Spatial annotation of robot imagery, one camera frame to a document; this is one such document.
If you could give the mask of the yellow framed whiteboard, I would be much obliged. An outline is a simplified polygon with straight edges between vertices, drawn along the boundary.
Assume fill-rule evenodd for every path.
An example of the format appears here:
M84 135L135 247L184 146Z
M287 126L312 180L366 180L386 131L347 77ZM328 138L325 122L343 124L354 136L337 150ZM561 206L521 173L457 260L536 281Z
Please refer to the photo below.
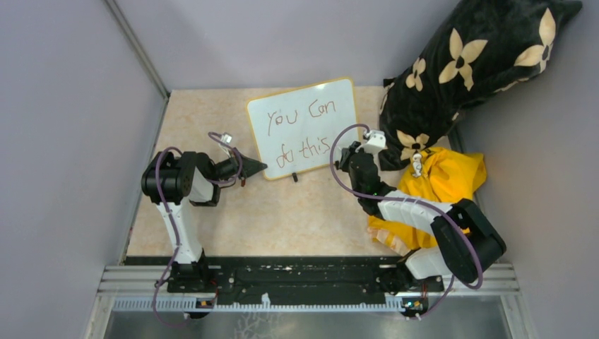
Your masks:
M338 78L250 100L247 114L263 175L277 180L329 164L332 149L359 140L354 84Z

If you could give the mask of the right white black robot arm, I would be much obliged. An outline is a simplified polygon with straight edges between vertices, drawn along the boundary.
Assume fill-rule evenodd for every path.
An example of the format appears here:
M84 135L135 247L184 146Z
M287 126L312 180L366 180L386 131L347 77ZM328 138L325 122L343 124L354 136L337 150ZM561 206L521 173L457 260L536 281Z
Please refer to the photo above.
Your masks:
M431 236L436 245L416 249L401 261L398 283L416 291L425 279L454 275L474 284L506 253L506 243L471 200L433 202L403 193L379 176L374 156L358 141L341 150L333 163L350 178L350 192L363 211L383 221L399 222Z

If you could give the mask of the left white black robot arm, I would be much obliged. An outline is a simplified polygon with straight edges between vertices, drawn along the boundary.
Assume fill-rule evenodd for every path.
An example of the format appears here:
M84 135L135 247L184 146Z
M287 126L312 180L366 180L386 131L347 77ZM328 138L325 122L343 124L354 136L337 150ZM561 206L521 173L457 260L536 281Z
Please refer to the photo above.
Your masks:
M176 148L158 153L141 177L141 189L159 210L172 244L173 255L158 285L171 293L207 292L214 277L192 222L191 208L216 207L224 186L267 169L267 164L233 154L214 162L206 153Z

